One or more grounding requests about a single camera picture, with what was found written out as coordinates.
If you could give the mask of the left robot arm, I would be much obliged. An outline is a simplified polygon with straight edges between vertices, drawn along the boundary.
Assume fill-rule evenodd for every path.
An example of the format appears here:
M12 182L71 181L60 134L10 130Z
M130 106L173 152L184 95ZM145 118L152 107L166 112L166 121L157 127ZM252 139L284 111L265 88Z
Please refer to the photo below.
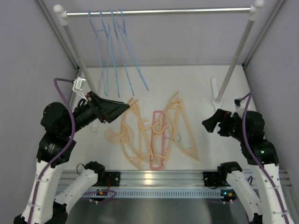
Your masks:
M15 224L64 224L82 195L91 186L104 184L105 167L91 161L65 191L56 194L61 174L76 145L74 134L96 119L111 123L129 108L129 104L100 98L92 91L80 100L75 110L59 102L45 107L41 125L46 133L37 151L34 185L25 210L14 218Z

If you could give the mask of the blue wire hanger four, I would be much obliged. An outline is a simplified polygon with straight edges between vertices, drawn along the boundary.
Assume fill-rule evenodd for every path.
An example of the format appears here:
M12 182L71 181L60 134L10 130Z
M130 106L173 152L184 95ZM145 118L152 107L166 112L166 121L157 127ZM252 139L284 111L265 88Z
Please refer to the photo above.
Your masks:
M118 23L118 21L115 19L116 29L117 29L117 32L118 32L118 35L119 35L119 39L120 40L122 39L122 41L123 41L123 43L126 47L126 50L127 50L128 54L129 54L129 56L130 56L130 58L133 62L134 67L136 68L136 71L137 71L140 79L142 80L146 90L149 91L148 84L146 82L145 77L143 76L143 74L141 72L139 62L138 62L137 57L135 55L135 51L134 51L133 46L132 46L132 44L130 42L130 39L128 37L128 33L127 33L127 29L126 29L126 23L125 23L125 19L124 19L124 12L121 9L119 9L119 14L120 14L121 19L122 19L122 25L120 25Z

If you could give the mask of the blue wire hanger two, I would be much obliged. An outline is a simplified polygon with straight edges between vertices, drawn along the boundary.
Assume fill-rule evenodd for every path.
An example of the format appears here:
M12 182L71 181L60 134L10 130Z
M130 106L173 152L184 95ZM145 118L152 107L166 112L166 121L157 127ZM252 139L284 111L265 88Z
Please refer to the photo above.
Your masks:
M113 61L114 72L115 72L116 87L117 87L117 96L120 97L119 79L118 79L118 71L117 71L117 66L116 66L116 56L115 56L115 51L114 51L114 44L113 44L113 40L112 40L112 32L111 32L110 24L108 23L108 25L106 26L105 23L104 23L102 11L99 11L99 13L100 13L102 26L104 28L104 32L105 32L105 35L106 35L106 39L108 41L108 48L110 49L111 55L112 55L112 61Z

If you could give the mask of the blue wire hanger one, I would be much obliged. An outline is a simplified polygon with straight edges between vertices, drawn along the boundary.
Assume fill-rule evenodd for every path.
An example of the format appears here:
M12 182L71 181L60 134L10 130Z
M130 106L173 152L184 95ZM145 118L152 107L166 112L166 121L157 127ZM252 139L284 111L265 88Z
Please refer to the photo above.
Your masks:
M108 41L107 37L107 30L105 25L102 26L100 29L96 28L96 26L93 23L92 19L92 12L91 10L88 10L88 19L90 22L90 25L92 27L94 36L96 38L96 47L97 47L97 56L98 56L98 62L100 66L100 74L101 74L101 84L100 84L100 90L104 92L105 96L108 97L109 95L109 79L108 79L108 73L109 73L109 66L106 64L106 74L104 73L104 68L103 68L103 60L102 60L102 55L101 55L101 41L100 41L100 34L104 33L106 37L106 43Z

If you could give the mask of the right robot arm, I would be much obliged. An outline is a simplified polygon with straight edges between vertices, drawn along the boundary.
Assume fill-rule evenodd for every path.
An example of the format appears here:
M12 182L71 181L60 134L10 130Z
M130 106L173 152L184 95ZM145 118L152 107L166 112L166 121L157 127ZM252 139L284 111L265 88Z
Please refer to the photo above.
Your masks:
M279 160L274 145L264 137L265 121L255 111L238 112L218 109L202 121L212 133L218 126L221 137L232 137L240 142L258 191L255 192L236 162L225 162L217 167L217 179L236 193L251 224L292 224L279 178Z

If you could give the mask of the blue wire hanger three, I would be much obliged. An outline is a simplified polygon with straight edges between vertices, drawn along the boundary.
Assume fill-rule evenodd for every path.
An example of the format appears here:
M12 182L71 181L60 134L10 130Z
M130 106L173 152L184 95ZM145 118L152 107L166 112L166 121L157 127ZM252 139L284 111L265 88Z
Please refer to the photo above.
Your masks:
M130 79L130 76L128 74L128 70L127 70L127 66L126 66L126 61L125 61L125 56L124 56L124 53L123 53L123 50L122 50L122 47L121 47L121 42L120 42L120 39L119 39L119 35L118 35L117 29L116 29L116 21L114 19L114 14L113 14L112 10L110 10L110 12L111 12L112 20L113 20L115 37L116 37L116 40L117 40L117 43L118 43L118 46L119 46L119 51L120 51L120 55L121 55L123 67L124 67L124 70L125 70L126 75L127 75L127 79L128 79L128 83L129 83L131 92L132 92L133 96L135 96L134 89L133 89L133 86L131 84L131 79Z

